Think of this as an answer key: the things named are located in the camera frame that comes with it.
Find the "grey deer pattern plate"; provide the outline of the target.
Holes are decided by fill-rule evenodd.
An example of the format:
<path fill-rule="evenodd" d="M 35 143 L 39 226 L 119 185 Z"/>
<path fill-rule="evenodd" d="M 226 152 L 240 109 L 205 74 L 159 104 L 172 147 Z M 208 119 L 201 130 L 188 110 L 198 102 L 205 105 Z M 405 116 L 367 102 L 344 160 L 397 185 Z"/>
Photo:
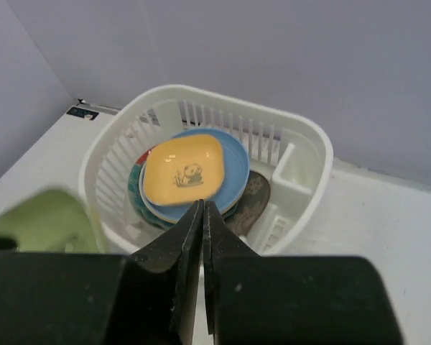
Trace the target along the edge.
<path fill-rule="evenodd" d="M 227 227 L 237 236 L 247 236 L 267 207 L 270 195 L 269 181 L 259 172 L 251 170 L 244 193 L 236 205 L 223 215 Z"/>

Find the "green square dish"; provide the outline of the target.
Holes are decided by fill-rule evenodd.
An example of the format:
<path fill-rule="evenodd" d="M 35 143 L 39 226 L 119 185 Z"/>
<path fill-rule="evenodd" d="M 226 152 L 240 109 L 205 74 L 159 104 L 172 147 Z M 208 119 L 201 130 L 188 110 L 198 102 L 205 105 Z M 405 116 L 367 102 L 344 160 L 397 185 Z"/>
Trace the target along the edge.
<path fill-rule="evenodd" d="M 32 195 L 0 215 L 0 238 L 19 252 L 105 253 L 106 238 L 96 213 L 60 189 Z"/>

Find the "teal scalloped plate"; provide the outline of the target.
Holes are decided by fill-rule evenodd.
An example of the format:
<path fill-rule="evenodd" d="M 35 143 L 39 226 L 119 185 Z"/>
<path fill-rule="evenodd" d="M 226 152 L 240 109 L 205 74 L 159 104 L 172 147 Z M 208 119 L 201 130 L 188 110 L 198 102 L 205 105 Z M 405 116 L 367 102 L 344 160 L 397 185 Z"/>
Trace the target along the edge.
<path fill-rule="evenodd" d="M 128 197 L 134 211 L 149 224 L 169 229 L 184 215 L 190 204 L 178 206 L 156 206 L 147 200 L 143 192 L 146 164 L 134 165 L 128 180 Z M 224 215 L 236 205 L 242 196 L 249 177 L 249 163 L 231 163 L 226 168 L 225 180 L 220 190 L 210 198 Z"/>

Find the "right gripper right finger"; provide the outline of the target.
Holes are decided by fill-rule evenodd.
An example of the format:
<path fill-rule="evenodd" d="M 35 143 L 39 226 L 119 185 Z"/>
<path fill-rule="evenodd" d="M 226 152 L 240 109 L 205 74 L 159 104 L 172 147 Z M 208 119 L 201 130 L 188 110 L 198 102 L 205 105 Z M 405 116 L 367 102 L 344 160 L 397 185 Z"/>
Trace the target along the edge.
<path fill-rule="evenodd" d="M 307 257 L 263 257 L 205 203 L 203 267 L 208 332 L 215 344 L 308 344 Z"/>

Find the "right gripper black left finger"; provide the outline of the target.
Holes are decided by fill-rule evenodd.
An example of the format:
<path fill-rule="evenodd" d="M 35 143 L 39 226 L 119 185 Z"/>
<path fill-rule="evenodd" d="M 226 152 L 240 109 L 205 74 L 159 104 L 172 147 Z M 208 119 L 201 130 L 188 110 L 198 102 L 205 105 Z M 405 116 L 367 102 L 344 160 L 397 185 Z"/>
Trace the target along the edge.
<path fill-rule="evenodd" d="M 118 294 L 119 344 L 191 344 L 204 202 L 125 264 Z"/>

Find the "yellow square dish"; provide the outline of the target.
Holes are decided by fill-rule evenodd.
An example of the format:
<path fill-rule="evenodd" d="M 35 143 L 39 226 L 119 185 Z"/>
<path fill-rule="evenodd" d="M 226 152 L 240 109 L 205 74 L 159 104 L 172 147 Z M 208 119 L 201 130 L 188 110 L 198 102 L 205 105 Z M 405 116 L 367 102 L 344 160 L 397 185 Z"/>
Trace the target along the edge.
<path fill-rule="evenodd" d="M 176 206 L 214 196 L 225 178 L 223 147 L 209 134 L 158 144 L 148 155 L 143 191 L 150 203 Z"/>

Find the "red teal floral plate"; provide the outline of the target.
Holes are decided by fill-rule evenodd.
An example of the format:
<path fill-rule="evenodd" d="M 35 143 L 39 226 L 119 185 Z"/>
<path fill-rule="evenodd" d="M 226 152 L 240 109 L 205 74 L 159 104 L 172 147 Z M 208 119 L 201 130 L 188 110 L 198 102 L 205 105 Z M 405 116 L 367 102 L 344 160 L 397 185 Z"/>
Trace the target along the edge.
<path fill-rule="evenodd" d="M 145 153 L 143 153 L 138 159 L 137 159 L 137 161 L 136 161 L 136 165 L 143 165 L 146 161 L 147 161 L 147 158 L 148 158 L 148 156 L 149 156 L 149 154 L 152 152 L 152 150 L 153 150 L 154 148 L 152 147 L 152 148 L 150 148 L 150 149 L 148 149 Z"/>

